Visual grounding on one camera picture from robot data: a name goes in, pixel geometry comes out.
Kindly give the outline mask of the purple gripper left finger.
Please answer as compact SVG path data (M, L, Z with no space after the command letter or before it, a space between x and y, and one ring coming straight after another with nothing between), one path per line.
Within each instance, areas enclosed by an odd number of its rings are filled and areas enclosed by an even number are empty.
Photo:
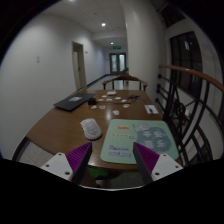
M92 143L88 142L64 154L57 153L41 168L51 174L71 181L77 185L81 183L88 161L92 154Z

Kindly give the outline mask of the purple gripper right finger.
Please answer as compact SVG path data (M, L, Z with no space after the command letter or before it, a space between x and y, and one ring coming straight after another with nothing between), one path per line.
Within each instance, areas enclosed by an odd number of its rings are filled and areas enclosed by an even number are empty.
M133 154L142 175L143 182L149 184L182 169L168 154L158 154L134 142Z

